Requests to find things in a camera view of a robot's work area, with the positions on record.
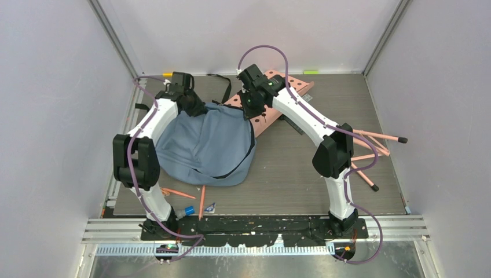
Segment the blue fabric backpack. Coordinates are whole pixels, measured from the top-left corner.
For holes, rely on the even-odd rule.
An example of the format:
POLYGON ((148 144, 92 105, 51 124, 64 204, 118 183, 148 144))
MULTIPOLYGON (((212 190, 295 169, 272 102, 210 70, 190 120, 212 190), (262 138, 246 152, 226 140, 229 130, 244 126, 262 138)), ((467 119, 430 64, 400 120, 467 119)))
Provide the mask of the blue fabric backpack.
POLYGON ((252 123, 242 108, 205 103, 208 112, 182 111, 156 142, 160 168, 192 185, 235 186, 247 177, 256 150, 252 123))

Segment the pink perforated music stand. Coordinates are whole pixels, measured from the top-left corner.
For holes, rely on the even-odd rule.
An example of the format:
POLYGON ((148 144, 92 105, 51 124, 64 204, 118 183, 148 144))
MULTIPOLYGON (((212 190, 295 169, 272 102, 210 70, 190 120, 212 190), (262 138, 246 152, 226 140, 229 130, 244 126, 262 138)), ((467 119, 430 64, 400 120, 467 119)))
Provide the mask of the pink perforated music stand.
MULTIPOLYGON (((307 96, 307 91, 314 86, 313 82, 307 83, 295 78, 291 78, 291 82, 294 83, 294 89, 298 90, 298 94, 300 96, 305 96, 305 97, 307 96)), ((225 94, 222 98, 222 102, 227 105, 241 108, 242 104, 240 102, 239 95, 238 94, 231 95, 231 92, 232 92, 232 82, 229 81, 229 85, 225 90, 225 94)), ((255 135, 258 136, 261 133, 263 133, 270 125, 272 125, 274 121, 278 119, 286 120, 299 133, 301 134, 305 133, 305 131, 300 127, 298 127, 293 122, 293 120, 291 120, 281 112, 269 107, 265 107, 265 111, 262 114, 254 118, 251 118, 250 121, 253 125, 255 135)), ((369 144, 373 144, 374 147, 377 149, 377 153, 379 156, 390 155, 390 151, 379 141, 380 139, 397 141, 402 144, 406 144, 408 142, 408 139, 405 137, 389 136, 386 134, 373 133, 373 132, 357 130, 357 129, 354 129, 353 133, 358 134, 361 137, 361 139, 353 138, 353 143, 367 149, 369 148, 369 144)))

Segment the blue grey glue stick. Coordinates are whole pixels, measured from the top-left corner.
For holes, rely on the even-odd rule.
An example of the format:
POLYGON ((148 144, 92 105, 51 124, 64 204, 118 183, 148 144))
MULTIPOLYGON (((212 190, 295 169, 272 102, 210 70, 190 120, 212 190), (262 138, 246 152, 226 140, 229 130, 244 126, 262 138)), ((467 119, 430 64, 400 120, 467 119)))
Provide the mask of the blue grey glue stick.
POLYGON ((180 220, 184 217, 187 217, 187 216, 190 216, 192 214, 195 213, 195 209, 193 206, 188 206, 186 208, 183 208, 183 209, 179 209, 179 210, 176 210, 175 211, 175 216, 176 216, 176 219, 180 220))

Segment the orange pencil long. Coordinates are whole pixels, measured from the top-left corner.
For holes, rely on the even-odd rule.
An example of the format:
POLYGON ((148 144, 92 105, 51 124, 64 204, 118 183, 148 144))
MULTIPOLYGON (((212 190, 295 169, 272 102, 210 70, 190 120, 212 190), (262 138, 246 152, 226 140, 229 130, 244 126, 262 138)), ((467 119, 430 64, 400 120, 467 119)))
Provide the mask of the orange pencil long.
POLYGON ((206 186, 203 185, 202 188, 201 188, 201 195, 200 195, 199 221, 203 217, 205 195, 206 195, 206 186))

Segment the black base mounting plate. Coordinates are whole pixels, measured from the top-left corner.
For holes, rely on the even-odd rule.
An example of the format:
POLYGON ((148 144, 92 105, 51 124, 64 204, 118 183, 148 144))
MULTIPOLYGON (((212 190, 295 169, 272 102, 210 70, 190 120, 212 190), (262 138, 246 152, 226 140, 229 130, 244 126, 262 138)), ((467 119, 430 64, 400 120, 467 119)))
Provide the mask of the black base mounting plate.
POLYGON ((167 233, 154 221, 145 220, 139 226, 143 241, 175 240, 186 247, 194 243, 206 247, 270 247, 278 240, 286 247, 310 247, 336 239, 350 242, 368 238, 362 218, 343 231, 340 225, 319 215, 225 215, 200 221, 197 216, 188 216, 171 224, 178 236, 167 233))

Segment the aluminium front rail frame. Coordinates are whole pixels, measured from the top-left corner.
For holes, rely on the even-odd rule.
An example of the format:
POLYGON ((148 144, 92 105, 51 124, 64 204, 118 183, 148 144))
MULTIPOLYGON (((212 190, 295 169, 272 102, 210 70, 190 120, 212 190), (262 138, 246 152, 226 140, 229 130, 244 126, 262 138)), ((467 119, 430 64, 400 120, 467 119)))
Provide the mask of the aluminium front rail frame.
POLYGON ((419 215, 362 215, 337 232, 323 215, 217 215, 179 221, 178 236, 143 218, 102 218, 87 223, 82 241, 100 255, 297 255, 353 254, 359 243, 429 239, 419 215))

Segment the orange pencil short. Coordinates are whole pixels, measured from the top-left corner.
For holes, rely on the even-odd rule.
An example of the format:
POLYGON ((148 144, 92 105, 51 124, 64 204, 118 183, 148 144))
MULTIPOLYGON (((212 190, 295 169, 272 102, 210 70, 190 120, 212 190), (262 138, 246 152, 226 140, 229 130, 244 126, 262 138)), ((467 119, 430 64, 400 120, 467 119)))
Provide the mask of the orange pencil short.
POLYGON ((162 192, 162 194, 164 194, 164 196, 169 196, 170 194, 175 194, 175 195, 183 196, 183 197, 190 198, 190 199, 196 199, 195 196, 192 196, 192 195, 189 195, 187 193, 180 192, 180 191, 176 191, 173 189, 169 189, 169 188, 161 188, 161 192, 162 192))

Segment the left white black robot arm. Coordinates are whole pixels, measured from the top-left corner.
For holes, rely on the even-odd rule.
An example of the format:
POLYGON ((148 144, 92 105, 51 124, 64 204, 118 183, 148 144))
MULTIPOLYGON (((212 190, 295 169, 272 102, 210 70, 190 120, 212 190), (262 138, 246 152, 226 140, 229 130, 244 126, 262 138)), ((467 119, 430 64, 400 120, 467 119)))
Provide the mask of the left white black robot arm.
POLYGON ((170 240, 177 234, 178 220, 158 184, 160 164, 156 142, 180 112, 199 116, 207 109, 194 91, 191 74, 173 72, 171 79, 162 83, 164 90, 157 95, 146 92, 152 105, 142 120, 126 134, 114 137, 113 175, 142 204, 146 213, 143 228, 170 240))

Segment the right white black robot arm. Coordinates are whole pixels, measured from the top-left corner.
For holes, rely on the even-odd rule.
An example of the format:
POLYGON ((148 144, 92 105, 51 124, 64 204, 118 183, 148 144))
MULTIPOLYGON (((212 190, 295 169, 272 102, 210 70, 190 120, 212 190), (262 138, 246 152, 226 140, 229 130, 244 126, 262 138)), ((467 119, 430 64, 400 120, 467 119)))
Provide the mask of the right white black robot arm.
POLYGON ((255 65, 239 70, 243 84, 239 93, 246 118, 259 116, 267 108, 281 112, 313 141, 317 150, 312 158, 315 170, 324 177, 329 196, 329 224, 337 237, 346 237, 354 229, 358 210, 351 204, 350 179, 354 153, 353 129, 338 125, 305 101, 281 75, 267 77, 255 65))

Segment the dark grey lego plate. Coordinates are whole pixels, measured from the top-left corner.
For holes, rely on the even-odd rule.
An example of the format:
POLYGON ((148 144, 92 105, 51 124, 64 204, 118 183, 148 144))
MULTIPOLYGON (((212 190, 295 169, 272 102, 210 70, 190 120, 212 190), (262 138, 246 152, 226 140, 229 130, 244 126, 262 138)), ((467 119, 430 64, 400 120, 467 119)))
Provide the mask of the dark grey lego plate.
POLYGON ((275 107, 284 114, 291 122, 297 125, 304 133, 313 138, 316 136, 314 125, 315 119, 305 108, 305 102, 295 94, 293 97, 289 93, 280 94, 275 98, 275 107))

